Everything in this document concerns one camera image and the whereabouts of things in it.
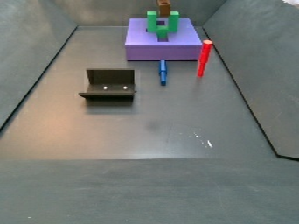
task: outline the scratch mark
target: scratch mark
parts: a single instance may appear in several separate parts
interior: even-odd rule
[[[209,147],[212,148],[212,145],[211,145],[211,141],[208,140],[208,145],[209,145]]]

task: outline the bin floor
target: bin floor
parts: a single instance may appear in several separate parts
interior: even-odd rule
[[[201,79],[196,61],[169,61],[162,87],[157,61],[126,62],[125,37],[76,30],[1,132],[0,159],[273,158],[217,54]],[[134,69],[132,104],[78,97],[86,68]]]

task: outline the gray floor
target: gray floor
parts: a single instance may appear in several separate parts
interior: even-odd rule
[[[1,132],[0,159],[273,158],[216,53],[202,79],[197,62],[169,62],[161,87],[157,62],[126,62],[125,35],[121,27],[76,30]],[[78,97],[85,69],[110,67],[134,69],[130,106]]]
[[[0,162],[5,224],[295,224],[296,162]]]

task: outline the green object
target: green object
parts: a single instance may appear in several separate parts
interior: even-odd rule
[[[168,32],[177,32],[180,13],[178,11],[172,11],[168,17],[168,25],[157,25],[157,15],[156,11],[146,12],[146,31],[154,32],[158,39],[165,39]]]
[[[146,31],[156,32],[156,11],[146,12]]]
[[[157,25],[156,35],[158,39],[165,39],[168,33],[168,25]]]
[[[178,18],[178,11],[172,11],[170,16],[168,17],[168,32],[177,32]]]

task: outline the red cylinder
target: red cylinder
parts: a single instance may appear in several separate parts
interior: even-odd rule
[[[198,62],[200,62],[200,67],[198,67],[198,72],[197,72],[198,77],[202,76],[204,67],[209,60],[211,47],[212,47],[212,42],[209,40],[204,40],[202,47],[200,50],[200,57],[198,57]]]

